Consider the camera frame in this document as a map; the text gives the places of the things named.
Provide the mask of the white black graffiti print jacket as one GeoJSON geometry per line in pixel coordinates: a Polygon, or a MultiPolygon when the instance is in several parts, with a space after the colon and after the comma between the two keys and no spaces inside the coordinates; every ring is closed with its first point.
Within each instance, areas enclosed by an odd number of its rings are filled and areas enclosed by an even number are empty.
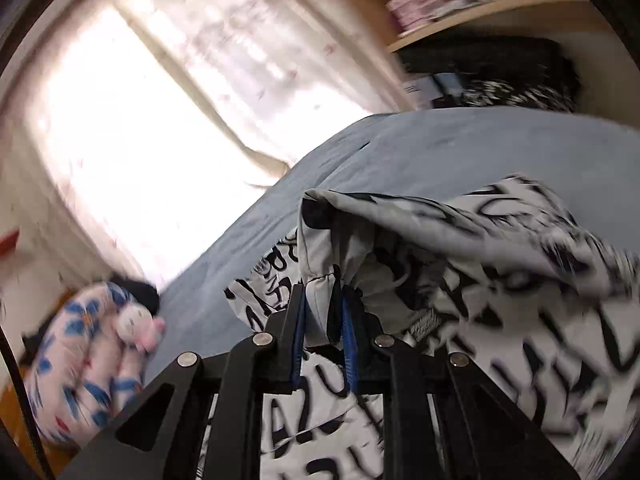
{"type": "Polygon", "coordinates": [[[354,314],[427,354],[470,356],[584,479],[610,472],[639,420],[639,258],[580,226],[542,183],[510,176],[439,203],[423,197],[308,191],[296,228],[224,290],[252,330],[309,304],[307,378],[272,396],[265,474],[303,474],[329,458],[347,478],[382,466],[365,408],[337,390],[322,344],[363,354],[354,314]]]}

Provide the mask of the black white patterned clothes pile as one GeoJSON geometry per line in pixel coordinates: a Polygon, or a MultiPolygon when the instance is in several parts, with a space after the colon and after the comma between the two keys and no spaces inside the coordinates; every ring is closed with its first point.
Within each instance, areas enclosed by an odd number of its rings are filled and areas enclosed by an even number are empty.
{"type": "Polygon", "coordinates": [[[398,51],[409,78],[456,74],[464,87],[459,107],[512,106],[574,113],[582,93],[575,63],[547,38],[454,35],[398,51]]]}

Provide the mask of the hello kitty plush toy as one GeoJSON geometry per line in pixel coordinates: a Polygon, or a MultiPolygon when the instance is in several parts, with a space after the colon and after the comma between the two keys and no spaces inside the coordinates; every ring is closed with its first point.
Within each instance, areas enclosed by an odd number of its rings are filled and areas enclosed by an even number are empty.
{"type": "Polygon", "coordinates": [[[115,330],[128,346],[141,353],[154,353],[166,332],[166,322],[142,304],[130,302],[120,310],[115,330]]]}

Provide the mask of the black knit garment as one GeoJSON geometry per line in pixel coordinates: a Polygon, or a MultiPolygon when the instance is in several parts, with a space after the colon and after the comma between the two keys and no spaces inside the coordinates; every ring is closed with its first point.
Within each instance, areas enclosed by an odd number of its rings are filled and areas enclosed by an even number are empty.
{"type": "Polygon", "coordinates": [[[130,278],[125,278],[117,273],[110,277],[110,281],[126,289],[134,297],[134,300],[146,307],[153,316],[157,315],[158,310],[160,310],[160,295],[153,285],[147,282],[130,280],[130,278]]]}

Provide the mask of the grey-blue fleece bed blanket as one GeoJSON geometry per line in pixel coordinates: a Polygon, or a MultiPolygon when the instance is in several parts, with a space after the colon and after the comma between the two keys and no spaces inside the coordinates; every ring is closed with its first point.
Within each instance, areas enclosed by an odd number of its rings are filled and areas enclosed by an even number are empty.
{"type": "Polygon", "coordinates": [[[306,155],[160,296],[167,333],[149,360],[153,378],[180,353],[214,356],[248,327],[224,289],[297,222],[312,188],[451,200],[510,174],[558,194],[581,226],[614,247],[639,248],[639,133],[578,114],[519,107],[374,115],[306,155]]]}

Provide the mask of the left floral sheer curtain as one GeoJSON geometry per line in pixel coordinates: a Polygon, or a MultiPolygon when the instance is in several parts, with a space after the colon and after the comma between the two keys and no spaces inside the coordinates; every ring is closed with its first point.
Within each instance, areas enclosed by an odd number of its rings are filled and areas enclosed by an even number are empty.
{"type": "Polygon", "coordinates": [[[141,157],[127,25],[109,3],[72,6],[18,48],[1,78],[2,197],[72,283],[144,278],[126,241],[141,157]]]}

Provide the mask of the floral sheer curtain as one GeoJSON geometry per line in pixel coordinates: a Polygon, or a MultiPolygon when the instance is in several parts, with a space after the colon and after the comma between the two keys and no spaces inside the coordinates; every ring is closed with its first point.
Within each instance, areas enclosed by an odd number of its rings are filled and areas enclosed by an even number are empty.
{"type": "Polygon", "coordinates": [[[109,3],[72,6],[18,48],[1,78],[2,197],[72,283],[144,278],[126,241],[141,157],[127,25],[109,3]]]}
{"type": "Polygon", "coordinates": [[[256,166],[282,177],[364,116],[406,112],[399,67],[348,0],[114,0],[256,166]]]}

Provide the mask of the white cardboard box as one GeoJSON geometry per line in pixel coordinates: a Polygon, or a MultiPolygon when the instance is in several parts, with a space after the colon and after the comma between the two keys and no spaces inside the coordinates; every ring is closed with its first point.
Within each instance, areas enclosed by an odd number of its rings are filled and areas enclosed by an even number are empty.
{"type": "Polygon", "coordinates": [[[405,92],[413,98],[419,110],[462,105],[464,87],[454,73],[416,74],[404,82],[405,92]]]}

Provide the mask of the right floral sheer curtain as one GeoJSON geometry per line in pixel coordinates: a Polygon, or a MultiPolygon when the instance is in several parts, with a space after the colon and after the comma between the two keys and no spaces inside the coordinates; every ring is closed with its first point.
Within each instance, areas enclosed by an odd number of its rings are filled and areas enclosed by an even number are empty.
{"type": "Polygon", "coordinates": [[[348,0],[114,0],[256,166],[282,177],[364,116],[406,112],[399,67],[348,0]]]}

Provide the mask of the pink mini drawer box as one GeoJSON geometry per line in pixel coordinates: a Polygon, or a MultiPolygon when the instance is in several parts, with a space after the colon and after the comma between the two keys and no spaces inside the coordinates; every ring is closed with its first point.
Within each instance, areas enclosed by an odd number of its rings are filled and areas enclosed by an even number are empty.
{"type": "Polygon", "coordinates": [[[390,0],[386,9],[403,30],[428,24],[436,11],[449,0],[390,0]]]}

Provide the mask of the red wall shelf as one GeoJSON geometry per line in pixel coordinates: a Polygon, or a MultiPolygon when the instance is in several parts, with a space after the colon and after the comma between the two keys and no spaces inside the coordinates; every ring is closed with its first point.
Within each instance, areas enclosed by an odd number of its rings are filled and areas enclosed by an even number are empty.
{"type": "Polygon", "coordinates": [[[19,229],[14,229],[2,235],[0,238],[0,258],[14,254],[20,234],[19,229]]]}

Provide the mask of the wooden wall shelf unit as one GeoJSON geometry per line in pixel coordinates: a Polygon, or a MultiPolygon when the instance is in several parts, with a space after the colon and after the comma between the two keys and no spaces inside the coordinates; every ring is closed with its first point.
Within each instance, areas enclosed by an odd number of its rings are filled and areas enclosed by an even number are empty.
{"type": "Polygon", "coordinates": [[[347,0],[386,47],[408,108],[575,110],[572,43],[603,32],[589,0],[347,0]]]}

